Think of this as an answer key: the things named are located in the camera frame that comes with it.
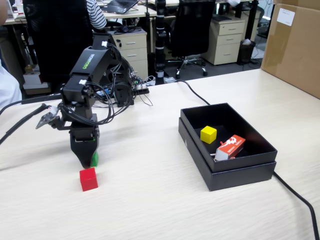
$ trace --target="white shirt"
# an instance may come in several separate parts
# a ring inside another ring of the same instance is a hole
[[[21,99],[18,81],[2,67],[0,60],[0,108]]]
[[[90,23],[96,29],[103,29],[107,20],[102,13],[101,8],[99,7],[96,0],[86,0],[86,8],[89,13]]]

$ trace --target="red and white package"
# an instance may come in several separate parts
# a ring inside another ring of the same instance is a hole
[[[215,160],[222,161],[235,157],[244,148],[245,141],[244,138],[233,135],[218,147],[215,153]]]

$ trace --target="black office chair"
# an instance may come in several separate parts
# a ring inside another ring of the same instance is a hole
[[[86,0],[23,0],[23,9],[42,80],[54,86],[66,83],[93,43]]]
[[[168,63],[180,63],[175,78],[180,78],[180,70],[184,65],[200,66],[203,75],[208,73],[205,61],[201,57],[187,58],[208,51],[209,28],[216,0],[180,0],[173,29],[167,30],[166,44],[172,50],[172,56],[178,60]]]

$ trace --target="small red box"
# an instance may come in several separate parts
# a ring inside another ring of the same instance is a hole
[[[82,190],[84,192],[98,187],[96,170],[94,167],[81,170],[79,173]]]
[[[245,141],[244,138],[233,135],[218,147],[215,153],[215,160],[222,161],[235,157],[244,148]]]

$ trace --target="green block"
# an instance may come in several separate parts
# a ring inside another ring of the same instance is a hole
[[[95,152],[92,156],[91,159],[91,166],[90,167],[97,167],[98,166],[98,162],[99,162],[99,156],[98,153]]]

